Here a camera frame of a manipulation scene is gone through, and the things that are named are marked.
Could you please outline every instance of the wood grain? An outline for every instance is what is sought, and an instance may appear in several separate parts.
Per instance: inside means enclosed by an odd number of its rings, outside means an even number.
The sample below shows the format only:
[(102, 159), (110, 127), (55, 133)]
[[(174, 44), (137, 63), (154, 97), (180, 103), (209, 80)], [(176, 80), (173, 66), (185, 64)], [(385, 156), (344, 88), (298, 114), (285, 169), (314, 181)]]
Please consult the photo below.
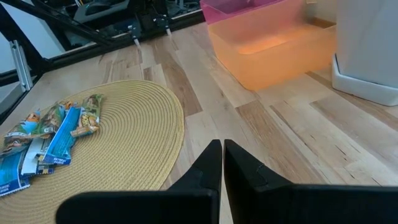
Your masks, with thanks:
[[(398, 185), (398, 107), (334, 90), (330, 67), (248, 91), (215, 57), (206, 24), (46, 73), (0, 133), (37, 108), (117, 80), (167, 86), (183, 105), (184, 142), (162, 189), (212, 139), (233, 139), (296, 183)], [(233, 223), (224, 183), (220, 221)]]

